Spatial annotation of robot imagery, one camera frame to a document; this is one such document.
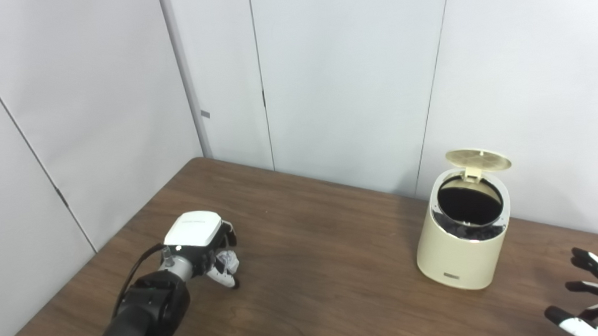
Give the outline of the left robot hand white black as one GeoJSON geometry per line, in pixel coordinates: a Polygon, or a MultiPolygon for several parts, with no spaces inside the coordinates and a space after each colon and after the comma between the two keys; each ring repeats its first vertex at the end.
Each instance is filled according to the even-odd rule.
{"type": "Polygon", "coordinates": [[[186,212],[164,238],[160,270],[171,272],[184,283],[206,275],[226,288],[238,289],[240,260],[234,251],[236,246],[233,225],[218,213],[186,212]]]}

